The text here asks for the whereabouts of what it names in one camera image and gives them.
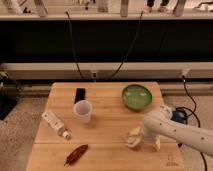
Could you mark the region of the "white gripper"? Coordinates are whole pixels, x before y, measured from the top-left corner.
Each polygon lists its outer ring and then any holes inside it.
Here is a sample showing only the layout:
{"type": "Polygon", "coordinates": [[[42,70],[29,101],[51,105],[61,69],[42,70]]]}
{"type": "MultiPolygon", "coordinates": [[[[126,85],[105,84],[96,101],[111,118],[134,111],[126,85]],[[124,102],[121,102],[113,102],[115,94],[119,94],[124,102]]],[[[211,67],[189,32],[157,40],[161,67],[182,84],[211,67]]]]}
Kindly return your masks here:
{"type": "Polygon", "coordinates": [[[156,150],[160,150],[160,137],[157,133],[154,131],[151,131],[150,129],[143,127],[142,128],[142,135],[143,138],[152,145],[152,147],[156,150]]]}

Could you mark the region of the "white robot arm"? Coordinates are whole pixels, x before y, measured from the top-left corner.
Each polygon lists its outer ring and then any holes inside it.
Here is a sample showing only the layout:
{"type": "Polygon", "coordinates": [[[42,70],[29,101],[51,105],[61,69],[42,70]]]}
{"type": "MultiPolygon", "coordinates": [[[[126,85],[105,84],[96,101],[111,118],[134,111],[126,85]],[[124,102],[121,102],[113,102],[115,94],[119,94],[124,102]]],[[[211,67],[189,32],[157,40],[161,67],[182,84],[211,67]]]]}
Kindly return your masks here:
{"type": "Polygon", "coordinates": [[[213,131],[184,125],[171,118],[170,107],[160,105],[154,108],[143,118],[143,135],[149,140],[164,135],[213,157],[213,131]]]}

